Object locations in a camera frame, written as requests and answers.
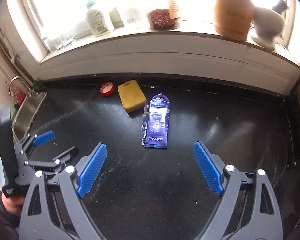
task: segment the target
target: faucet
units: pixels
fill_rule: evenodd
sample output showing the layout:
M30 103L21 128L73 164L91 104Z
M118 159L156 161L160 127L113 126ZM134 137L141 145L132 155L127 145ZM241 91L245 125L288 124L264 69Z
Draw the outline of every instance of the faucet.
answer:
M30 87L30 85L26 82L26 80L23 77L20 76L15 76L14 78L11 79L9 85L8 85L8 94L11 95L11 85L13 83L13 81L15 81L16 79L20 79L21 82L26 86L26 88L28 89L28 97L31 97L32 93L33 93L33 88Z

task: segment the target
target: dark sleeve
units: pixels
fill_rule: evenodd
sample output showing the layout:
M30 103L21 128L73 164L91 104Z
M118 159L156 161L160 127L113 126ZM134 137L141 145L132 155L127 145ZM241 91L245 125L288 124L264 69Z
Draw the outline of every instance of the dark sleeve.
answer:
M1 199L1 191L0 191L0 220L5 225L7 231L11 235L11 239L19 239L18 236L18 227L20 224L20 218L10 214L6 208L4 207Z

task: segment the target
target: black countertop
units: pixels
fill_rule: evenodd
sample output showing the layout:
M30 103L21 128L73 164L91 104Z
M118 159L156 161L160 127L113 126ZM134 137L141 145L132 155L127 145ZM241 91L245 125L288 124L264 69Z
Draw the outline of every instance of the black countertop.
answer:
M144 148L143 109L127 114L115 92L103 97L98 85L49 88L31 133L54 130L56 138L37 147L32 160L49 161L77 146L90 154L98 142L107 159L84 203L107 240L195 239L217 195L194 159L194 142L240 171L264 169L274 187L287 236L300 218L300 166L287 169L287 121L277 104L185 89L143 87L149 100L170 100L168 149ZM240 214L240 194L233 223Z

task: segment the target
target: green bottle cap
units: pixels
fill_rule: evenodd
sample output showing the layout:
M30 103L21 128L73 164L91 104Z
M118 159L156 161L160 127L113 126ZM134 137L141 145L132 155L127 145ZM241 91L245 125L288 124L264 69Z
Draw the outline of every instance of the green bottle cap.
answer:
M91 6L95 5L96 3L92 0L88 0L88 3L87 3L87 8L90 8Z

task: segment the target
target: window sill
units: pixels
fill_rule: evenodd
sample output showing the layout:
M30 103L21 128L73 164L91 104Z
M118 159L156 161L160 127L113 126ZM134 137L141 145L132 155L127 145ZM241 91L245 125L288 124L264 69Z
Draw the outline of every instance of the window sill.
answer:
M237 42L243 45L247 45L249 47L253 47L256 49L260 49L262 51L268 52L274 56L277 56L288 63L294 65L296 68L300 69L300 64L293 58L293 56L290 54L290 52L285 49L284 47L280 46L279 44L275 45L276 50L270 51L268 49L265 49L258 44L256 44L251 38L250 35L248 35L247 41L234 41L231 39L228 39L224 36L221 36L218 34L213 27L213 24L208 22L189 22L189 21L183 21L181 22L181 25L178 29L172 30L172 31L152 31L149 29L149 27L143 27L140 29L132 29L127 27L117 28L113 32L100 36L100 37L94 37L93 35L89 35L83 38L80 38L76 40L75 43L72 45L63 48L61 50L57 50L55 52L49 53L46 57L44 57L40 64L48 61L49 59L52 59L54 57L57 57L63 53L67 53L73 49L77 49L83 46L87 46L91 43L95 42L103 42L105 40L114 40L119 39L121 37L126 36L142 36L142 35L157 35L157 34L178 34L178 35L195 35L195 36L201 36L201 37L210 37L210 38L216 38L216 39L222 39L232 42Z

